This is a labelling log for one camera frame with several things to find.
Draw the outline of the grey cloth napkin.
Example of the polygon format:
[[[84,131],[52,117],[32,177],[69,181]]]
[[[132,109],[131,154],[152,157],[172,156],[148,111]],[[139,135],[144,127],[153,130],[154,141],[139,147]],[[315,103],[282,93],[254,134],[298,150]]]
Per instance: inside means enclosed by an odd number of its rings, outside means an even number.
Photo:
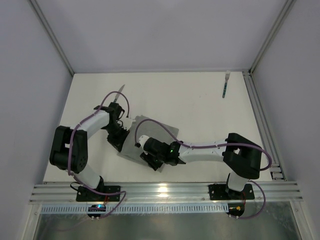
[[[179,146],[160,125],[140,115],[135,117],[118,155],[157,171],[164,164],[185,164],[179,159],[178,151],[175,149]]]

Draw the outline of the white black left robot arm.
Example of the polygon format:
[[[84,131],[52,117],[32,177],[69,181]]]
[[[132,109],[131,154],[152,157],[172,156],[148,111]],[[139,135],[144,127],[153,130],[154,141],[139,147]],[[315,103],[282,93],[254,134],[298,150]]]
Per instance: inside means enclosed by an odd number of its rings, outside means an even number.
[[[120,153],[130,131],[118,123],[125,112],[118,103],[97,106],[94,110],[75,127],[56,128],[49,162],[67,171],[83,187],[101,193],[104,180],[88,164],[88,140],[99,130],[106,130],[108,143]]]

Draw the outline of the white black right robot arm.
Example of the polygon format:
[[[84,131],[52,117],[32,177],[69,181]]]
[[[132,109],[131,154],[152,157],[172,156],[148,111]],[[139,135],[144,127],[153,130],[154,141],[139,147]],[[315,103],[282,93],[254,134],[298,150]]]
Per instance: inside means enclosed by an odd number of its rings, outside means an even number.
[[[168,144],[142,135],[136,144],[142,148],[140,157],[155,171],[163,164],[177,166],[193,162],[222,162],[231,172],[226,188],[241,192],[249,180],[260,178],[263,149],[237,134],[230,133],[225,140],[213,143],[173,141]]]

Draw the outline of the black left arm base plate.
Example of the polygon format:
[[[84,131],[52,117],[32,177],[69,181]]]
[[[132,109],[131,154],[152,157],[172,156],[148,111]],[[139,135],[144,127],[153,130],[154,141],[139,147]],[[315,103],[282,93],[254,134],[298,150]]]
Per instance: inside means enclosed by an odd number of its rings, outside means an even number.
[[[103,195],[95,193],[84,186],[80,186],[77,190],[77,202],[119,202],[120,194],[115,194],[121,191],[120,185],[105,185],[102,189],[96,192],[103,193]]]

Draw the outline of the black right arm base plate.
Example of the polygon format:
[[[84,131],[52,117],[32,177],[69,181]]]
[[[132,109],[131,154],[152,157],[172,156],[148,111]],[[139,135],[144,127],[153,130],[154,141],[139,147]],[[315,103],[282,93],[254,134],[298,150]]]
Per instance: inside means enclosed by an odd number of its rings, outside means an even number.
[[[228,188],[227,184],[210,184],[208,185],[208,194],[210,200],[254,200],[255,194],[251,184],[246,184],[242,191],[235,191]]]

